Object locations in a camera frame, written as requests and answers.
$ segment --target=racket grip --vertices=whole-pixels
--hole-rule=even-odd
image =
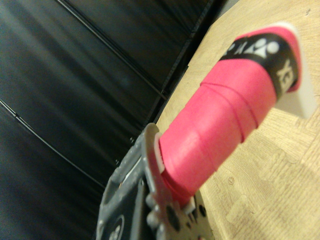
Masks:
[[[161,175],[173,199],[185,206],[300,82],[299,42],[290,27],[237,37],[159,139]]]

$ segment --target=pink grip tape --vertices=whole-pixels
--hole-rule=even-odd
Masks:
[[[267,27],[239,38],[263,33],[276,34],[288,43],[300,75],[298,42],[286,28]],[[299,80],[289,91],[297,89]],[[173,199],[181,206],[187,204],[276,101],[272,79],[259,63],[239,58],[218,61],[159,139],[165,166],[162,177]]]

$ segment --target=light wood grain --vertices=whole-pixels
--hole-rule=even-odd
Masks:
[[[278,21],[298,29],[320,105],[320,1],[240,0],[204,37],[157,123],[160,131],[235,37]],[[310,119],[272,109],[201,192],[217,240],[320,240],[320,108]]]

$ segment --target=wooden table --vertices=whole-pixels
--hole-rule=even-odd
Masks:
[[[320,105],[320,1],[240,0],[204,37],[157,123],[160,131],[235,37],[278,21],[298,29]],[[272,109],[201,192],[217,240],[320,240],[320,108],[307,120]]]

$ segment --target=dark background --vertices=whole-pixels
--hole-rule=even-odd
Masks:
[[[92,238],[222,1],[0,0],[0,239]]]

